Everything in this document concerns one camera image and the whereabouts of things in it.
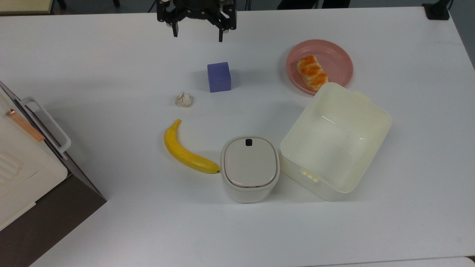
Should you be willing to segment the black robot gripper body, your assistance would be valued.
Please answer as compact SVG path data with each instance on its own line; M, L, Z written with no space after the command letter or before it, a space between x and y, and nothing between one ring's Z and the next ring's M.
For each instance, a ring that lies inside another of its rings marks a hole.
M206 20L220 31L235 30L237 23L234 0L157 0L158 22L178 29L178 22L188 18Z

